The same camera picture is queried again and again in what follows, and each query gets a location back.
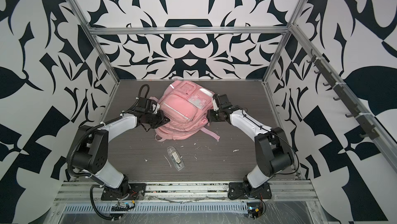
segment pink strap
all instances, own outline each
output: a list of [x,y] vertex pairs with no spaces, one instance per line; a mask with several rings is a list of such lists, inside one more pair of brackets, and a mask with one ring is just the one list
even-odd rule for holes
[[158,142],[163,142],[163,141],[166,140],[166,138],[157,139],[157,134],[154,136],[154,139],[155,139],[156,141],[158,141]]
[[156,102],[158,102],[158,99],[154,96],[149,97],[149,99],[155,100]]
[[217,141],[221,138],[221,137],[218,136],[216,133],[214,133],[214,132],[212,132],[212,131],[206,129],[205,127],[202,127],[200,130],[203,131],[203,132],[205,132],[205,133],[208,134],[208,135],[211,135],[211,136],[214,137]]

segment transparent plastic case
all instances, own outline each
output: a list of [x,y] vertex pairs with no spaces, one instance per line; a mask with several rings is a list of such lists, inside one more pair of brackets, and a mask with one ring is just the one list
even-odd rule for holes
[[168,156],[171,158],[176,170],[180,171],[185,167],[185,164],[182,161],[181,156],[179,155],[178,151],[175,147],[168,147],[167,148]]

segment paper scrap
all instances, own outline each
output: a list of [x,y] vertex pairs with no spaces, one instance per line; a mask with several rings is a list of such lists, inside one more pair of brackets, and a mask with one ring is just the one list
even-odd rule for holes
[[163,155],[163,156],[166,158],[166,160],[167,160],[168,164],[170,165],[170,167],[172,167],[170,162],[168,161],[168,158],[165,155]]

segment pink backpack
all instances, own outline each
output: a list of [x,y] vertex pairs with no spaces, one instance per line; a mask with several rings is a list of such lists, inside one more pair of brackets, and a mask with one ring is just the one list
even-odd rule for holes
[[205,128],[208,123],[207,110],[213,109],[213,92],[190,81],[175,81],[168,86],[164,95],[156,100],[170,122],[156,128],[156,135],[166,139],[186,139],[198,131],[203,131],[219,140],[216,133]]

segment black and white patterned wall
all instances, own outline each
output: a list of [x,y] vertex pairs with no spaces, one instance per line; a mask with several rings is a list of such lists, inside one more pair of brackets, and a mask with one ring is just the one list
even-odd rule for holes
[[0,37],[0,222],[28,223],[70,178],[77,128],[99,121],[115,83],[65,0],[0,0]]
[[[309,0],[299,27],[387,131],[397,137],[397,0]],[[395,223],[397,174],[309,56],[290,38],[272,74],[273,100],[302,176],[330,223]]]
[[[285,26],[298,0],[78,0],[92,27]],[[262,78],[277,34],[105,35],[121,79]]]

